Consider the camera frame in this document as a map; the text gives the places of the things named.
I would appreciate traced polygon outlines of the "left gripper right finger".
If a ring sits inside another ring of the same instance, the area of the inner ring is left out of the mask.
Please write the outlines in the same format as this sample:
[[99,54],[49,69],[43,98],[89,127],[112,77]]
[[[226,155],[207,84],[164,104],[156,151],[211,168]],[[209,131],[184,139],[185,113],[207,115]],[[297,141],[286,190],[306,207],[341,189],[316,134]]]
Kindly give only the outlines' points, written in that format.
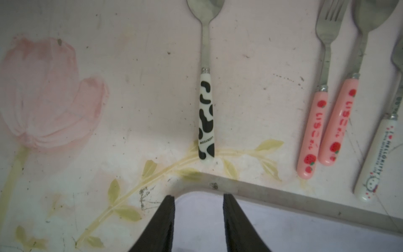
[[225,235],[228,252],[270,252],[232,194],[224,194]]

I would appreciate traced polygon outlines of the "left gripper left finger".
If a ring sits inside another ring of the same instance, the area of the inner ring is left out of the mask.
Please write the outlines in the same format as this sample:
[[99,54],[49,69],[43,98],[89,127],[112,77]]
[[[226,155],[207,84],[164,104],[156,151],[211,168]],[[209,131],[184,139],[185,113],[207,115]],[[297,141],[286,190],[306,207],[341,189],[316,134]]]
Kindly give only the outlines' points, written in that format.
[[171,252],[175,198],[167,195],[129,252]]

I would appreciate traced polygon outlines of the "white hello kitty fork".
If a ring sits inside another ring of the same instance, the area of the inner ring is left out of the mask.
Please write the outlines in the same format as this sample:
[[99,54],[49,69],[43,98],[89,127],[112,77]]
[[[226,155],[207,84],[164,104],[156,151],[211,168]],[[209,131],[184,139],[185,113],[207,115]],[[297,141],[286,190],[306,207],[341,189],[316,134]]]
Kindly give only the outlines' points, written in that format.
[[371,202],[375,198],[391,142],[398,125],[398,111],[402,100],[403,80],[401,79],[392,99],[391,106],[379,123],[360,175],[356,181],[354,195],[362,202]]

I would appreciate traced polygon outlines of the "cow pattern handle spoon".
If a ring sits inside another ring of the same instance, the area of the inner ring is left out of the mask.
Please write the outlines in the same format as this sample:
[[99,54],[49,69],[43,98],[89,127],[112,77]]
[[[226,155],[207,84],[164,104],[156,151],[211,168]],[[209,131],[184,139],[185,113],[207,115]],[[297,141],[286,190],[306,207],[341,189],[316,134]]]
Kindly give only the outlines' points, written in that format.
[[215,133],[213,115],[213,85],[210,70],[210,22],[221,11],[224,1],[188,0],[188,7],[202,26],[199,80],[199,134],[198,156],[201,161],[211,162],[215,157]]

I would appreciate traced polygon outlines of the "pink strawberry handle fork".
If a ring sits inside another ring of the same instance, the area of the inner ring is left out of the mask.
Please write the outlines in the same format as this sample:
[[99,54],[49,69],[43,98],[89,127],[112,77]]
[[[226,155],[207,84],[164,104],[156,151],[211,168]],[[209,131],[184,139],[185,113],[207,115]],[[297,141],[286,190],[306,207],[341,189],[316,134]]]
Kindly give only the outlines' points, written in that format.
[[323,45],[321,71],[297,163],[297,174],[301,179],[309,180],[314,175],[318,163],[328,101],[327,81],[331,63],[331,44],[340,32],[348,4],[349,1],[343,0],[325,1],[318,16],[316,34]]

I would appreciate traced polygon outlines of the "pink strawberry handle spoon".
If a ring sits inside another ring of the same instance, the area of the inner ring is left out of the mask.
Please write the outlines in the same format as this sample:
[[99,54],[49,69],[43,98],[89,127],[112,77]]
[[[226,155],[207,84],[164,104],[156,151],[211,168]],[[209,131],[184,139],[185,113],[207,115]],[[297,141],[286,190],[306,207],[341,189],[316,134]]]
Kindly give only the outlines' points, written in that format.
[[367,0],[356,1],[353,6],[354,23],[360,35],[321,142],[318,160],[322,165],[334,165],[338,159],[359,86],[369,32],[380,27],[391,16],[398,3],[399,0]]

